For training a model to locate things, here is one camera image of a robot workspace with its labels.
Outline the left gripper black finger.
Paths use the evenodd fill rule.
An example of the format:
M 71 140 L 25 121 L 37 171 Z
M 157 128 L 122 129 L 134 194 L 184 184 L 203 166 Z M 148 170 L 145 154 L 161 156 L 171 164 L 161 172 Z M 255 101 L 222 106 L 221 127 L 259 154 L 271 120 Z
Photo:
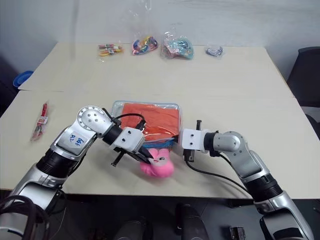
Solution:
M 121 151 L 119 155 L 116 157 L 116 159 L 111 163 L 112 166 L 117 166 L 117 164 L 120 162 L 122 157 L 124 156 L 125 152 Z
M 135 160 L 145 164 L 151 164 L 150 159 L 153 159 L 153 156 L 150 154 L 149 150 L 145 147 L 141 147 L 138 151 L 132 151 L 132 153 L 138 153 L 138 155 L 131 156 Z

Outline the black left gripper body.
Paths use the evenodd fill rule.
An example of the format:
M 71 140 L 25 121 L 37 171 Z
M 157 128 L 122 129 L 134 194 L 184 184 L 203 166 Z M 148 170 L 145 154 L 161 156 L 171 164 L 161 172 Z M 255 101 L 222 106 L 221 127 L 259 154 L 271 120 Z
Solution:
M 125 149 L 123 149 L 123 148 L 120 148 L 120 147 L 115 147 L 113 150 L 114 150 L 115 152 L 117 152 L 117 153 L 127 154 L 127 155 L 129 155 L 129 156 L 131 156 L 131 157 L 138 155 L 137 152 L 130 152 L 130 151 L 127 151 L 127 150 L 125 150 Z

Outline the pink plush toy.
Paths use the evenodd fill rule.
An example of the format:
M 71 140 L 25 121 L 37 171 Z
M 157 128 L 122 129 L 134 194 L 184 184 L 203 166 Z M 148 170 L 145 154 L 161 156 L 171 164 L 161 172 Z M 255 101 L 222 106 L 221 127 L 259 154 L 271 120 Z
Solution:
M 140 169 L 143 173 L 150 177 L 167 178 L 170 177 L 175 167 L 171 161 L 170 151 L 168 148 L 149 148 L 149 153 L 152 155 L 150 164 L 140 163 Z

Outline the orange cloth in clear bag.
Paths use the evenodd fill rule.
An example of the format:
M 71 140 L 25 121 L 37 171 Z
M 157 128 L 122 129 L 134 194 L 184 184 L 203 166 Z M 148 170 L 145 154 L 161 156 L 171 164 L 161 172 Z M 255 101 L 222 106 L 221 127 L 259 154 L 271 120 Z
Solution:
M 160 102 L 135 102 L 135 101 L 124 101 L 124 100 L 118 100 L 113 103 L 112 106 L 112 112 L 111 115 L 114 117 L 119 117 L 121 121 L 121 117 L 124 117 L 124 115 L 120 115 L 123 109 L 123 106 L 125 103 L 141 103 L 141 104 L 155 104 L 155 105 L 169 105 L 169 106 L 177 106 L 180 111 L 180 129 L 182 126 L 182 115 L 181 115 L 181 109 L 180 106 L 176 103 L 160 103 Z M 161 140 L 155 140 L 155 141 L 147 141 L 145 139 L 145 142 L 143 144 L 146 148 L 155 148 L 155 149 L 164 149 L 164 148 L 170 148 L 173 146 L 174 143 L 178 142 L 179 134 L 172 137 L 172 138 L 165 138 Z

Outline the dark rounded shape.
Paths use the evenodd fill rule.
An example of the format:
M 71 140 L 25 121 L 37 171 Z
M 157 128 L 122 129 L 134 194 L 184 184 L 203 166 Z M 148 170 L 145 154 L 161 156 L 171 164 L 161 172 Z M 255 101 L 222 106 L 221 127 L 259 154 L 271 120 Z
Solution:
M 153 225 L 145 217 L 126 221 L 113 240 L 154 240 Z
M 181 240 L 210 240 L 201 216 L 189 204 L 176 205 L 175 232 Z

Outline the small bag with blue item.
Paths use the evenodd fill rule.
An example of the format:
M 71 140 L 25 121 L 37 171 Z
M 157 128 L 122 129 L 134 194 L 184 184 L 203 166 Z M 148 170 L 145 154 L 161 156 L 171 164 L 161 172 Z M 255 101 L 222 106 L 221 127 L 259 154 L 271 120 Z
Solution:
M 204 52 L 211 57 L 220 58 L 224 54 L 224 49 L 222 46 L 207 46 L 204 48 Z

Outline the bag of teal pink items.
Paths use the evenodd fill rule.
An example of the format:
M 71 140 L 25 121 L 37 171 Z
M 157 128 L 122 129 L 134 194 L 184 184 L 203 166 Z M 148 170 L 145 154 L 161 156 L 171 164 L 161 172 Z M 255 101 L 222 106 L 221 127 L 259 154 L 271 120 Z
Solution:
M 175 32 L 167 31 L 161 39 L 160 55 L 166 59 L 183 58 L 192 60 L 194 47 L 185 36 L 177 36 Z

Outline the red pens pack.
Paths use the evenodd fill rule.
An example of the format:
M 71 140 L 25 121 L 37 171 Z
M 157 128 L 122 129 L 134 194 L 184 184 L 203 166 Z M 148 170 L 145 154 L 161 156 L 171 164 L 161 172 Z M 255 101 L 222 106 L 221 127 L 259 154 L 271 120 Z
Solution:
M 44 102 L 32 129 L 30 141 L 39 140 L 45 133 L 49 121 L 49 108 L 49 102 Z

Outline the small black box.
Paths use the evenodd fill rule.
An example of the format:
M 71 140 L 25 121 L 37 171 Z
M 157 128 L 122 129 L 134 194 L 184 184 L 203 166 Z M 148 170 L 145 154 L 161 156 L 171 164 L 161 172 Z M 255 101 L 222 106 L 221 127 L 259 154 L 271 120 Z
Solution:
M 246 234 L 243 227 L 230 227 L 231 240 L 246 240 Z

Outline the bag of multicoloured items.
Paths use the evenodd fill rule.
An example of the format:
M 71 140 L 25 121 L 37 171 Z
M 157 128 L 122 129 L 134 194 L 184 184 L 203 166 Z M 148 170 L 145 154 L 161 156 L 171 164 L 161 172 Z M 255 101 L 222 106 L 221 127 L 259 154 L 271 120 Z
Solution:
M 140 56 L 154 51 L 159 43 L 153 35 L 135 35 L 131 44 L 131 53 L 133 56 Z

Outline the bag of orange red items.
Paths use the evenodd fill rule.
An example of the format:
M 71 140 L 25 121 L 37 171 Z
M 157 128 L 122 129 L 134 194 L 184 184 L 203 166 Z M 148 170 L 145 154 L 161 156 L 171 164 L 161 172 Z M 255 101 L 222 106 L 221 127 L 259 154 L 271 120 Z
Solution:
M 124 51 L 123 47 L 119 44 L 106 43 L 100 44 L 98 46 L 98 55 L 101 57 L 114 55 L 116 53 L 122 53 Z

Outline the black office chair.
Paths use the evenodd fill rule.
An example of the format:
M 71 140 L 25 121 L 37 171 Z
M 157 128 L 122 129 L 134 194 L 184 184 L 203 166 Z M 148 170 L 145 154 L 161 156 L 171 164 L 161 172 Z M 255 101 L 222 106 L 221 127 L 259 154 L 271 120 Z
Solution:
M 298 50 L 287 85 L 301 107 L 320 110 L 320 46 Z

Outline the large empty clear plastic bag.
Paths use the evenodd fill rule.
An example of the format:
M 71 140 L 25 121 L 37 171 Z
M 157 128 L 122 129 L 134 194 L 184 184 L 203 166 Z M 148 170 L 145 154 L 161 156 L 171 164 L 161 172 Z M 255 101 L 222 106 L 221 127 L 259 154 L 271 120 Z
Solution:
M 132 0 L 125 12 L 132 33 L 162 33 L 184 24 L 184 14 L 175 0 Z

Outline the blue round bowl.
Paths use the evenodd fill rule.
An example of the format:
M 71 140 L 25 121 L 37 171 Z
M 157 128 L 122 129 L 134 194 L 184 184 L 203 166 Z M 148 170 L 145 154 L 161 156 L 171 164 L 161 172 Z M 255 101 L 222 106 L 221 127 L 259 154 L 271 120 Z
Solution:
M 34 72 L 32 70 L 27 70 L 22 73 L 19 73 L 13 80 L 12 85 L 15 88 L 18 88 L 21 86 L 25 81 L 29 79 L 29 77 L 33 74 Z

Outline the dark furniture piece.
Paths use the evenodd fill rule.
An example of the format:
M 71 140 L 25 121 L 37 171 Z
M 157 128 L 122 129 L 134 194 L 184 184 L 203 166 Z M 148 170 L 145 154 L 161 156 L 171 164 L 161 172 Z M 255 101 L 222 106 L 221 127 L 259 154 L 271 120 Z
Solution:
M 18 90 L 13 86 L 13 81 L 18 72 L 0 54 L 0 117 L 10 106 Z

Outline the black table frame bar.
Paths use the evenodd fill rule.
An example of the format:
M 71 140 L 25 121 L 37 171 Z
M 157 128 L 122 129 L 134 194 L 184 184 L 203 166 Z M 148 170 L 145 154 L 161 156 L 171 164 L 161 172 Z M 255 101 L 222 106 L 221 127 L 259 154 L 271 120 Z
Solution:
M 213 200 L 226 204 L 230 208 L 250 206 L 254 201 L 250 198 L 223 198 L 223 197 L 196 197 L 196 196 L 159 196 L 159 195 L 114 195 L 114 194 L 84 194 L 84 193 L 66 193 L 66 198 L 77 202 L 92 202 L 100 200 L 170 200 L 170 201 L 204 201 Z

